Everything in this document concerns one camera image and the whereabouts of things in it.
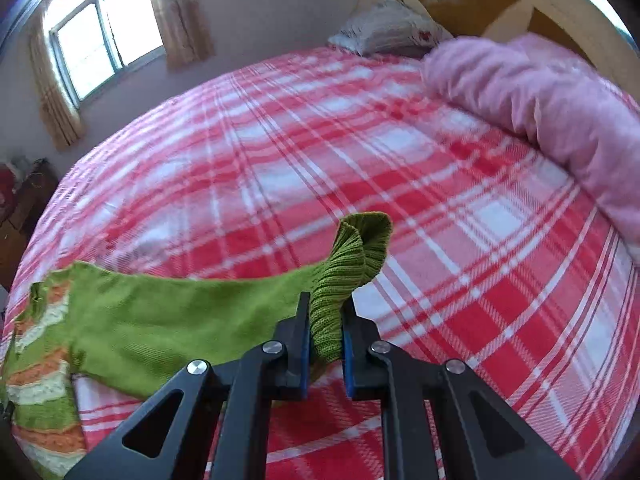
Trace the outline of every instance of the pink blanket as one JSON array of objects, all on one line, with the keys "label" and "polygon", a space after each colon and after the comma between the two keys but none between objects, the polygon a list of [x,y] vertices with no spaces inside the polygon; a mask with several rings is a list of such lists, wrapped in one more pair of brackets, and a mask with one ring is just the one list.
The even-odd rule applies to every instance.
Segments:
[{"label": "pink blanket", "polygon": [[424,58],[438,96],[511,130],[566,168],[640,263],[640,108],[580,57],[534,34],[447,41]]}]

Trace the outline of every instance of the beige curtain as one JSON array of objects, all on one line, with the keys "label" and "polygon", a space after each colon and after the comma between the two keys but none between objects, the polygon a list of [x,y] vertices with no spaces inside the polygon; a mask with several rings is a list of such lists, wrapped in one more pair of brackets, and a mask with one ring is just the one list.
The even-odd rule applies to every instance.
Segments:
[{"label": "beige curtain", "polygon": [[169,69],[213,55],[209,31],[197,0],[151,0]]},{"label": "beige curtain", "polygon": [[40,99],[40,117],[57,150],[75,144],[84,135],[80,114],[66,92],[55,56],[44,30],[44,6],[31,17],[29,54]]}]

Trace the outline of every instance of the window frame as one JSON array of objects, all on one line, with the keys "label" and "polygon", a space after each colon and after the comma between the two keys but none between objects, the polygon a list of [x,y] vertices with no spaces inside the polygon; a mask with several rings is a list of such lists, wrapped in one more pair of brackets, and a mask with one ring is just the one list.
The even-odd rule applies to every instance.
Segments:
[{"label": "window frame", "polygon": [[[105,79],[102,83],[100,83],[96,88],[91,90],[81,99],[78,97],[78,92],[76,91],[76,87],[73,84],[71,75],[66,65],[65,55],[62,52],[62,48],[60,47],[60,39],[58,37],[58,33],[61,28],[63,28],[68,22],[74,19],[82,10],[84,10],[91,4],[95,5],[95,10],[98,15],[98,22],[100,24],[100,30],[102,32],[102,40],[104,41],[104,46],[107,50],[107,56],[109,57],[111,67],[113,68],[113,75]],[[80,105],[85,104],[87,101],[98,95],[105,88],[105,86],[113,84],[114,82],[121,79],[124,75],[135,72],[140,67],[145,66],[147,63],[157,59],[158,57],[162,56],[162,54],[164,54],[164,45],[161,45],[151,50],[150,52],[147,52],[144,56],[139,57],[137,60],[126,66],[122,61],[122,57],[120,56],[118,47],[115,44],[113,35],[110,36],[109,31],[106,28],[106,19],[102,13],[101,5],[102,4],[100,0],[85,0],[74,10],[72,10],[68,15],[66,15],[64,20],[52,27],[49,31],[49,39],[53,49],[54,57],[56,59],[58,71],[60,73],[60,76],[62,77],[66,92],[68,93],[72,103],[76,106],[76,108],[79,108]]]}]

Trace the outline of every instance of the knit sweater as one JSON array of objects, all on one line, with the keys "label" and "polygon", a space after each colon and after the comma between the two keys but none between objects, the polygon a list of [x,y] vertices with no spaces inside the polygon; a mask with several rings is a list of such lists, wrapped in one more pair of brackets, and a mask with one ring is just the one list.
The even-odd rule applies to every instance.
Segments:
[{"label": "knit sweater", "polygon": [[382,213],[340,221],[329,257],[256,280],[126,276],[84,262],[31,288],[2,371],[16,405],[14,436],[44,479],[85,454],[71,374],[146,399],[195,358],[238,359],[269,340],[311,291],[310,328],[320,364],[340,358],[340,306],[380,272],[391,234]]}]

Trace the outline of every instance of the headboard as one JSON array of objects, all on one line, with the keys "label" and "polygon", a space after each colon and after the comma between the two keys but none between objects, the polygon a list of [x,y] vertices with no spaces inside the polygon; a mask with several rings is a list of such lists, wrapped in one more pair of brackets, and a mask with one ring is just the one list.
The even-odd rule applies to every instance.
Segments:
[{"label": "headboard", "polygon": [[[358,10],[378,0],[358,0]],[[452,34],[507,41],[526,31],[573,50],[640,100],[640,59],[589,0],[419,0]]]}]

